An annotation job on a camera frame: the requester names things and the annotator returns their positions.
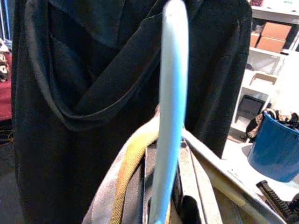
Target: white wall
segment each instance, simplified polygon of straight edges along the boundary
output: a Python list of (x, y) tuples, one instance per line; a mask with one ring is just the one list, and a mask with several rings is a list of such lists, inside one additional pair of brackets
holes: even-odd
[(278, 78), (279, 94), (272, 108), (299, 113), (299, 52), (287, 57)]

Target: yellow strap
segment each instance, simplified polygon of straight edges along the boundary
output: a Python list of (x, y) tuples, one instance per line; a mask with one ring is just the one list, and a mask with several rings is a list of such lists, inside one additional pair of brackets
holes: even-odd
[(158, 138), (159, 117), (153, 118), (139, 128), (128, 140), (128, 147), (123, 158), (116, 182), (116, 193), (110, 224), (120, 224), (127, 185), (134, 174), (145, 148)]
[(165, 224), (170, 224), (170, 214), (171, 214), (171, 203), (169, 202), (168, 208), (167, 208), (167, 213), (166, 213), (166, 218), (165, 218)]

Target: blue container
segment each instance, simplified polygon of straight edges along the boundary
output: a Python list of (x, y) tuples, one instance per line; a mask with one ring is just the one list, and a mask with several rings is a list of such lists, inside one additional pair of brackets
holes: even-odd
[(248, 161), (261, 174), (289, 182), (299, 174), (299, 132), (265, 113)]

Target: black object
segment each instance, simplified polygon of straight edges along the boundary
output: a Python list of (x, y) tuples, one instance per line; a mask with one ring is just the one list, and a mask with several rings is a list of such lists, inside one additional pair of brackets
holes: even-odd
[(280, 200), (277, 194), (269, 187), (267, 181), (261, 181), (256, 185), (263, 195), (267, 198), (268, 204), (288, 223), (299, 223), (299, 213), (297, 212), (297, 201), (291, 202), (291, 206), (287, 202)]
[(255, 118), (256, 115), (258, 115), (261, 112), (261, 109), (263, 108), (264, 104), (265, 101), (263, 100), (244, 95), (238, 106), (235, 122), (237, 122), (240, 116), (252, 120), (253, 118)]
[[(185, 2), (185, 126), (221, 157), (248, 57), (251, 8), (246, 0)], [(165, 3), (16, 1), (12, 107), (27, 222), (80, 223), (123, 144), (154, 115)]]
[(246, 69), (250, 70), (250, 71), (254, 71), (254, 68), (252, 67), (251, 64), (246, 64)]

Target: cardboard box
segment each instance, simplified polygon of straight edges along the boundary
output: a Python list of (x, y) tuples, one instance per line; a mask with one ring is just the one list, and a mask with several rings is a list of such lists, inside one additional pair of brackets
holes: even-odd
[(256, 43), (257, 43), (259, 37), (260, 37), (259, 34), (255, 34), (255, 33), (250, 34), (250, 47), (253, 47), (253, 48), (256, 47)]
[(285, 41), (262, 36), (256, 48), (280, 53)]
[(267, 22), (263, 29), (262, 36), (284, 41), (286, 40), (291, 28), (291, 26)]

